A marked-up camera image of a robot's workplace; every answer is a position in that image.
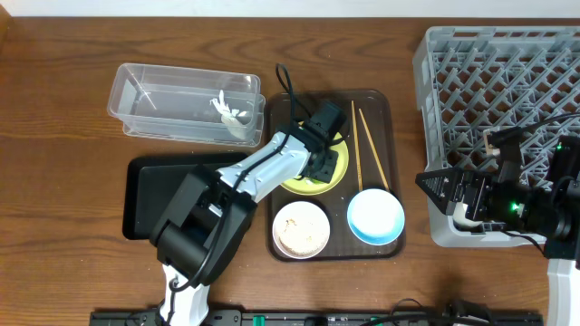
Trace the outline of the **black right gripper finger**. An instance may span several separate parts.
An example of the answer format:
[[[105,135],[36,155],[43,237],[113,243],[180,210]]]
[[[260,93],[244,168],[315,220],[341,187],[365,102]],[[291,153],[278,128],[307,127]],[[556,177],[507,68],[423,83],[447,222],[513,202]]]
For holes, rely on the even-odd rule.
[[[453,214],[453,193],[451,191],[428,191],[427,196],[442,214],[446,216]]]
[[[451,193],[453,169],[445,168],[420,173],[415,178],[416,185],[429,197],[447,198]]]

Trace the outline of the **wooden chopstick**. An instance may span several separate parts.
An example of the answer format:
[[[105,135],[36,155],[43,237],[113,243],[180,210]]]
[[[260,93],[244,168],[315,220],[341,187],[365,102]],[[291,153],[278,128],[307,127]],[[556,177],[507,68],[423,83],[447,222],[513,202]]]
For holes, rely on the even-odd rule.
[[[356,119],[356,111],[355,111],[354,101],[351,101],[351,111],[352,111],[352,123],[353,123],[355,164],[356,164],[356,172],[357,172],[357,186],[358,186],[358,192],[362,192],[363,191],[363,179],[362,179],[362,168],[361,168],[361,156],[360,156],[360,146],[359,146],[357,119]]]
[[[386,175],[384,173],[384,169],[382,167],[382,163],[381,163],[381,160],[379,158],[378,151],[376,149],[374,140],[372,138],[372,134],[371,134],[371,131],[369,129],[368,123],[366,121],[366,118],[364,117],[362,109],[359,109],[358,111],[359,111],[359,115],[360,115],[361,120],[362,120],[362,124],[363,124],[364,130],[365,130],[366,137],[367,137],[369,144],[370,144],[370,147],[371,147],[371,151],[372,151],[372,155],[373,155],[373,158],[375,161],[375,165],[376,165],[376,167],[379,171],[380,177],[381,177],[382,185],[387,192],[390,192],[391,191],[390,186],[389,186],[389,183],[387,181]]]

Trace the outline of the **white bowl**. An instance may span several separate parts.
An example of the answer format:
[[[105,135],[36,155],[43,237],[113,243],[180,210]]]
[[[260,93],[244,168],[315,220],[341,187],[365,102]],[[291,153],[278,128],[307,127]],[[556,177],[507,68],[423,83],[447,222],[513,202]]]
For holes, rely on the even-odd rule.
[[[275,246],[296,260],[313,258],[326,247],[331,233],[323,209],[307,201],[295,201],[282,207],[272,222]]]

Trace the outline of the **blue bowl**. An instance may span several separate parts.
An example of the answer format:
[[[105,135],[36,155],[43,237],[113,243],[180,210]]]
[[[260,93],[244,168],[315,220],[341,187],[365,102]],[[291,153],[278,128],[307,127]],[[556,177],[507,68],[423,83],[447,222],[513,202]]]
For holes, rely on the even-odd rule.
[[[366,189],[353,197],[347,207],[351,232],[368,245],[389,245],[405,227],[405,213],[399,199],[378,188]]]

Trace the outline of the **rice and food scraps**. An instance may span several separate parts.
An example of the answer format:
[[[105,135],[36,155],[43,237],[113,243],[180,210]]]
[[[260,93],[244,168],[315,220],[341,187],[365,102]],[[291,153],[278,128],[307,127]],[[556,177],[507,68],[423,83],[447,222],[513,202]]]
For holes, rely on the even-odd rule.
[[[281,244],[295,254],[316,251],[324,239],[324,230],[317,223],[298,219],[287,219],[279,235]]]

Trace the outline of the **white tissue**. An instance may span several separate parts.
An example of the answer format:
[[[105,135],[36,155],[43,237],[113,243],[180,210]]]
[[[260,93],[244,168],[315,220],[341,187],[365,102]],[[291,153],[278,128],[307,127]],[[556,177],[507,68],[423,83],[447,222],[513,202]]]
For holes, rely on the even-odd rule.
[[[231,109],[225,100],[223,90],[219,91],[217,98],[210,101],[210,104],[220,114],[221,122],[226,125],[227,130],[237,139],[246,139],[246,125],[250,121],[248,112],[245,110]]]

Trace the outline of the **white paper cup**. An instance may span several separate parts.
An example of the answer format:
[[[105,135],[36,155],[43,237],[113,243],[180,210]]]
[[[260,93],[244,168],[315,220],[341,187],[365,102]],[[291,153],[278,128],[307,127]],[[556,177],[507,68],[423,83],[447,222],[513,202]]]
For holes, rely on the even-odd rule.
[[[464,203],[457,203],[452,215],[455,224],[461,227],[474,228],[482,224],[481,221],[473,221],[467,218],[467,210],[469,206]]]

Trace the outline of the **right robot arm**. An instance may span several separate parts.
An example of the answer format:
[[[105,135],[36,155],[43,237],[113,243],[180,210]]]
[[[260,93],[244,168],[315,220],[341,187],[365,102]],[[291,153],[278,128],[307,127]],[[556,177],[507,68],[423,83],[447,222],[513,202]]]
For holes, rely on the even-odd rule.
[[[415,183],[439,211],[456,211],[469,222],[502,222],[507,235],[537,234],[546,241],[549,260],[549,325],[579,323],[579,139],[562,136],[550,166],[549,191],[524,186],[520,131],[507,129],[486,136],[499,150],[500,168],[488,172],[445,168],[417,175]]]

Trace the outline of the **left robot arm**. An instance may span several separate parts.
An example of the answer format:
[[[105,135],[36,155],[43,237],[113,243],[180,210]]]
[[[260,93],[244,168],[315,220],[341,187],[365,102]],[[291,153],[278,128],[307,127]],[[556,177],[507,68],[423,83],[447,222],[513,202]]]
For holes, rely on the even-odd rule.
[[[331,181],[335,136],[347,121],[326,101],[309,119],[292,118],[242,161],[185,176],[150,231],[166,277],[158,325],[199,325],[208,315],[209,286],[223,273],[250,227],[257,204],[287,180]]]

